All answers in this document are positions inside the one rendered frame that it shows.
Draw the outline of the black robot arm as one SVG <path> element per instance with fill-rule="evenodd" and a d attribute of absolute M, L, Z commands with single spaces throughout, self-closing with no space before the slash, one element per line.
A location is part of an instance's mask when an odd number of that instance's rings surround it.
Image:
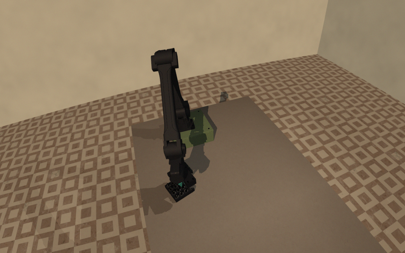
<path fill-rule="evenodd" d="M 195 129 L 195 125 L 189 118 L 189 103 L 187 100 L 184 101 L 180 93 L 175 71 L 179 67 L 175 48 L 156 51 L 154 56 L 151 56 L 151 65 L 152 71 L 159 71 L 160 76 L 164 118 L 163 151 L 171 165 L 170 181 L 184 182 L 186 188 L 192 188 L 196 184 L 196 178 L 184 162 L 186 145 L 182 143 L 180 132 Z M 176 142 L 170 142 L 170 140 L 176 140 Z"/>

